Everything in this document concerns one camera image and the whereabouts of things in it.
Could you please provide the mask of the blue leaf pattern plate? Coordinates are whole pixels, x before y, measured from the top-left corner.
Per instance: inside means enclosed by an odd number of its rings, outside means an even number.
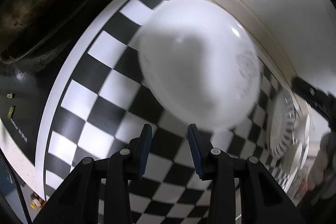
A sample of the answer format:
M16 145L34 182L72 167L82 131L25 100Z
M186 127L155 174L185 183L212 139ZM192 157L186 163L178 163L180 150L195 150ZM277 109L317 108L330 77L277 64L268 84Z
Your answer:
M271 103L268 116L266 145L271 156L281 159L294 143L295 108L287 90L281 90Z

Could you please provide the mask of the white bowl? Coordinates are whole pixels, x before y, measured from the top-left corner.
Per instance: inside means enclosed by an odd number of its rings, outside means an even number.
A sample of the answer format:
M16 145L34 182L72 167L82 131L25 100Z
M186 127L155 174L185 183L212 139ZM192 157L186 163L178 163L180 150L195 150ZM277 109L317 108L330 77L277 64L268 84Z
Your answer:
M291 144L281 159L281 169L286 175L287 181L284 188L288 189L293 182L298 170L305 165L309 152L309 143L297 142Z
M309 143L310 133L310 108L306 106L300 112L300 115L295 120L294 136L297 141L306 145Z

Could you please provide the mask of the white bowl back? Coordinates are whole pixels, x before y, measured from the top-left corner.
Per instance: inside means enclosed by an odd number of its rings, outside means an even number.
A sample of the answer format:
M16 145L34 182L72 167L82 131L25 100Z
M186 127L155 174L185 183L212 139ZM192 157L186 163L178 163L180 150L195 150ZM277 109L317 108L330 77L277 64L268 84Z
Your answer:
M306 145L309 143L310 133L310 108L306 106L300 112L300 115L295 120L294 136L297 141Z

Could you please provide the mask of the black induction cooktop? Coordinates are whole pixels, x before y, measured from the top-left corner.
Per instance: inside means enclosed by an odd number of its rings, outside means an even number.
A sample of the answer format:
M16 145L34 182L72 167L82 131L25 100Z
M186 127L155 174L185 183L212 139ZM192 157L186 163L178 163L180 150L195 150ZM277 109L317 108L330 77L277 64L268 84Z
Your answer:
M81 34L80 30L59 31L20 61L1 63L1 121L32 164L51 88Z

